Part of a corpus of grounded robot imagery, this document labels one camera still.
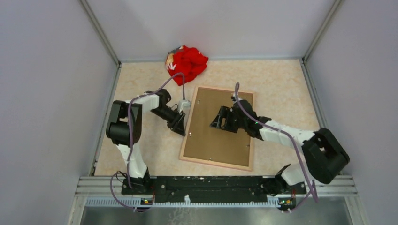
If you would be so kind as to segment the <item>aluminium front rail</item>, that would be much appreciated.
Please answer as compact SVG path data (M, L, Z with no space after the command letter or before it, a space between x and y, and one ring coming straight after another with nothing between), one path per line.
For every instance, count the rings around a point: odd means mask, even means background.
M82 177L76 195L88 205L168 207L285 207L310 193L304 182L290 186L271 176L158 176L148 187L129 188L127 180Z

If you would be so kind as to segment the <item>crumpled red cloth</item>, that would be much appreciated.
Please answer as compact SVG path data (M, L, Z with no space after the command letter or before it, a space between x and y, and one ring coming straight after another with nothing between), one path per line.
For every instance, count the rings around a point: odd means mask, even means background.
M182 73L185 83L193 81L207 68L209 58L195 47L182 45L168 52L165 66L170 76Z

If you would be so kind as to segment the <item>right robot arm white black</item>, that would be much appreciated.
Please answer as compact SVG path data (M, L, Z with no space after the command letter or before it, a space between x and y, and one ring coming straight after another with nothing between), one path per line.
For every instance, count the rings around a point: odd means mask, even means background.
M302 130L258 116L243 99L233 100L232 107L221 106L210 127L237 133L243 129L250 137L281 144L295 150L297 164L285 165L271 181L261 185L266 193L288 193L301 182L329 184L348 165L350 157L327 128Z

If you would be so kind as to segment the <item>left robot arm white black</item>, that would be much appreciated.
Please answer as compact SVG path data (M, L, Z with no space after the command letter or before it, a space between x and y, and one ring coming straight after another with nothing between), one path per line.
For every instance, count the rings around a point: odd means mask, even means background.
M144 194L149 191L152 181L147 165L143 161L139 140L142 133L142 118L151 112L166 121L167 127L181 136L185 136L184 108L190 107L190 101L181 99L176 108L168 106L171 95L166 89L146 92L130 102L115 100L112 103L107 122L106 136L121 152L126 163L125 186Z

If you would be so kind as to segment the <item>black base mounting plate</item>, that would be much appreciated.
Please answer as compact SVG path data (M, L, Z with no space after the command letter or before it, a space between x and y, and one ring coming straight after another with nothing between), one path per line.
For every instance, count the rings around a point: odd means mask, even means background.
M123 181L123 195L149 195L156 203L262 203L268 196L306 194L306 186L287 185L273 176L157 176L145 193L128 189Z

